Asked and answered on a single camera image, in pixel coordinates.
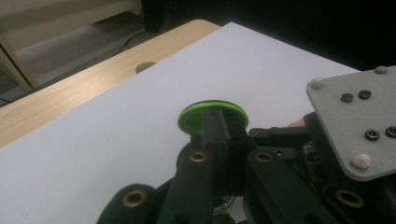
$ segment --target white table surface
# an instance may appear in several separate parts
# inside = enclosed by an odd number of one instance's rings
[[[310,80],[354,72],[230,23],[1,148],[0,223],[95,223],[119,189],[174,175],[184,107],[224,100],[248,130],[287,126],[313,111]]]

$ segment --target screw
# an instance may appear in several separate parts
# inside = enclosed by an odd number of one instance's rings
[[[367,140],[375,141],[379,138],[381,134],[376,129],[368,129],[364,136],[366,136]]]
[[[321,78],[321,77],[314,78],[314,80],[312,80],[312,82],[311,82],[311,88],[314,90],[322,89],[323,88],[323,83],[321,81],[322,79],[323,78]]]
[[[359,98],[361,98],[362,100],[367,100],[371,97],[371,92],[367,91],[367,90],[363,90],[359,92]]]
[[[396,138],[396,127],[390,126],[386,130],[387,136],[391,138]]]
[[[388,72],[388,68],[386,66],[378,66],[375,70],[375,73],[377,74],[386,74]]]
[[[351,93],[344,93],[341,95],[341,101],[344,103],[350,103],[353,100],[353,95]]]
[[[371,158],[367,154],[359,154],[352,158],[352,165],[360,170],[367,170],[371,166]]]

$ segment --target black plastic part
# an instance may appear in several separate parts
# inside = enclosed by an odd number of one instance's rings
[[[124,197],[130,192],[144,192],[146,195],[143,202],[135,207],[128,207],[124,204]],[[157,217],[155,211],[157,192],[154,188],[146,185],[134,184],[121,189],[113,197],[110,203],[102,212],[98,224],[149,224],[155,223]]]
[[[247,224],[273,223],[256,190],[248,182],[245,188],[243,208],[247,217]]]
[[[272,223],[306,224],[310,223],[308,219],[318,221],[314,223],[338,223],[286,163],[271,152],[250,152],[246,172]]]
[[[180,164],[181,158],[183,157],[183,155],[191,150],[191,143],[186,144],[186,146],[184,146],[180,152],[177,155],[177,161],[176,161],[176,168],[178,167],[178,165]]]
[[[381,219],[384,223],[396,220],[396,174],[373,181],[371,191],[374,190],[376,195],[372,204],[377,210],[383,211],[383,214],[380,214]]]
[[[157,223],[211,223],[214,168],[212,153],[205,150],[186,152],[166,195]]]
[[[218,214],[213,216],[212,224],[235,224],[229,214]]]
[[[318,160],[322,164],[326,181],[329,183],[353,182],[341,169],[340,164],[335,157],[332,147],[326,137],[326,133],[321,128],[316,113],[305,115],[304,122],[318,154]]]
[[[305,127],[254,128],[249,131],[258,147],[294,147],[300,148],[311,140]]]
[[[282,160],[296,160],[296,150],[294,147],[257,147],[257,149],[269,150]]]
[[[191,137],[193,146],[204,145],[215,156],[215,196],[243,195],[246,155],[256,148],[240,116],[227,109],[214,108],[203,113],[203,136]]]

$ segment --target dark background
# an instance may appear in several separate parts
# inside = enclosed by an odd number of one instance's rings
[[[143,0],[146,29],[230,21],[358,70],[396,65],[396,7],[391,1]]]

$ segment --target cable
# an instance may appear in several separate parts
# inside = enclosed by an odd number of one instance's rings
[[[175,1],[169,0],[165,2],[166,7],[165,7],[165,12],[164,12],[164,17],[163,17],[163,25],[161,26],[160,29],[160,34],[163,34],[167,31],[169,28],[171,21],[172,21],[172,8],[174,8]]]
[[[142,34],[145,34],[145,33],[146,33],[146,31],[142,31],[142,32],[139,32],[139,33],[137,33],[137,34],[131,36],[127,41],[125,41],[125,44],[122,46],[122,48],[120,48],[119,51],[117,51],[117,53],[115,53],[113,56],[116,56],[117,54],[121,53],[122,50],[123,50],[125,47],[127,47],[135,37],[137,37],[137,36],[139,36],[139,35],[142,35]]]
[[[3,98],[1,98],[1,97],[0,97],[0,100],[2,100],[2,101],[4,101],[4,102],[7,102],[7,103],[9,103],[9,104],[11,104],[11,103],[12,103],[12,101],[8,101],[8,100],[6,100],[6,99],[3,99]]]
[[[143,8],[140,10],[140,14],[136,20],[137,23],[145,23],[145,19],[143,18]]]

